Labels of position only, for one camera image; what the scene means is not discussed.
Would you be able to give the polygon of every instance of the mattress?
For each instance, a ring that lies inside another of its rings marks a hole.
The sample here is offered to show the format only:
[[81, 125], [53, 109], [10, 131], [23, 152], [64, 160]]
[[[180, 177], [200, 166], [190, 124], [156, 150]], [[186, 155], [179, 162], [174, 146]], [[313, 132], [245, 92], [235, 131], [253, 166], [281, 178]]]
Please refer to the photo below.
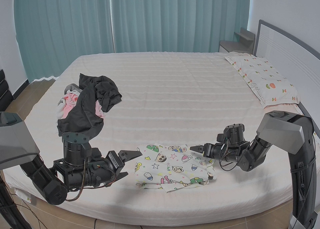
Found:
[[[81, 56], [34, 105], [26, 125], [46, 166], [52, 167], [53, 160], [63, 157], [54, 110], [66, 85], [77, 83], [80, 73], [111, 78], [123, 95], [122, 102], [105, 114], [100, 134], [90, 141], [104, 156], [109, 150], [135, 150], [141, 144], [215, 143], [217, 134], [233, 123], [245, 125], [244, 137], [249, 140], [255, 137], [266, 112], [297, 113], [293, 104], [262, 109], [224, 56], [168, 52]], [[134, 166], [134, 161], [126, 163], [123, 171], [129, 175], [111, 187], [84, 190], [77, 201], [59, 207], [116, 223], [177, 226], [253, 215], [292, 198], [288, 155], [275, 146], [253, 171], [236, 167], [225, 172], [216, 163], [218, 177], [214, 182], [169, 193], [138, 189]], [[19, 166], [6, 169], [4, 174], [10, 186], [42, 199]]]

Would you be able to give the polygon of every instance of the star print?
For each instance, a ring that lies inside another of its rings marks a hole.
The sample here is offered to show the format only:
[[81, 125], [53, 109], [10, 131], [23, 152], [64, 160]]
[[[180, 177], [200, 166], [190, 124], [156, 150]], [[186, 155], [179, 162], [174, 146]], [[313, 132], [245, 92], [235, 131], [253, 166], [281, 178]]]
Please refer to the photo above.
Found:
[[156, 168], [156, 169], [158, 169], [158, 167], [160, 166], [160, 165], [157, 165], [156, 163], [154, 163], [153, 165], [151, 165], [153, 168]]

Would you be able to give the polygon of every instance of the headboard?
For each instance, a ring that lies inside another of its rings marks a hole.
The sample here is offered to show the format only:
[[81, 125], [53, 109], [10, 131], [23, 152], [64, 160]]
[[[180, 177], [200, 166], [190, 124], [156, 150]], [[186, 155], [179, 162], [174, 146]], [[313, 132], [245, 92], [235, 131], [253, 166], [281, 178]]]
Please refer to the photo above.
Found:
[[254, 50], [267, 58], [298, 90], [299, 108], [314, 120], [320, 137], [320, 53], [290, 33], [259, 21]]

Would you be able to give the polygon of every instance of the pink garment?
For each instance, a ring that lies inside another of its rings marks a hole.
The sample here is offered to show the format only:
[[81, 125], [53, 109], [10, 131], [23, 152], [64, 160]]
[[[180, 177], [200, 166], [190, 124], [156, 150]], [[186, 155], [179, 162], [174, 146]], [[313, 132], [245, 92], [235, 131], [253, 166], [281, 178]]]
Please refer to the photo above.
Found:
[[62, 119], [65, 119], [69, 111], [71, 111], [72, 108], [75, 107], [78, 100], [78, 96], [75, 94], [67, 93], [63, 98], [66, 100], [66, 106], [63, 109]]
[[[69, 111], [71, 111], [72, 108], [76, 105], [78, 96], [75, 94], [67, 93], [63, 98], [66, 100], [66, 106], [63, 109], [62, 119], [65, 119]], [[104, 114], [103, 114], [103, 111], [101, 110], [101, 105], [98, 100], [96, 101], [96, 104], [95, 104], [95, 110], [96, 110], [96, 115], [104, 119]]]

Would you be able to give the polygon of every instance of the tiled floor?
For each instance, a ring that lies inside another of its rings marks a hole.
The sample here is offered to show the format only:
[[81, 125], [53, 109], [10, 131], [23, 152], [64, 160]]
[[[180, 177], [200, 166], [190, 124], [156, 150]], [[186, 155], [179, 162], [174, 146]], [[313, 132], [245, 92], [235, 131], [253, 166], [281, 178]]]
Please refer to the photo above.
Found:
[[[30, 113], [32, 107], [44, 95], [48, 88], [54, 83], [54, 80], [34, 82], [14, 100], [6, 111], [17, 112], [22, 119], [25, 119]], [[17, 196], [13, 196], [17, 204], [26, 206]], [[83, 215], [71, 213], [59, 207], [50, 205], [41, 199], [32, 199], [32, 205], [28, 204], [31, 210], [46, 225], [48, 229], [85, 229], [93, 228], [94, 219]], [[38, 220], [26, 208], [19, 207], [30, 224], [38, 229]], [[260, 214], [247, 216], [243, 218], [221, 221], [217, 223], [198, 224], [190, 226], [179, 226], [177, 229], [287, 229], [289, 226], [289, 214], [292, 211], [292, 201], [288, 201], [275, 208], [262, 212]], [[0, 216], [0, 229], [9, 229], [9, 225], [3, 221]], [[169, 229], [170, 227], [138, 226], [125, 225], [98, 220], [96, 229]]]

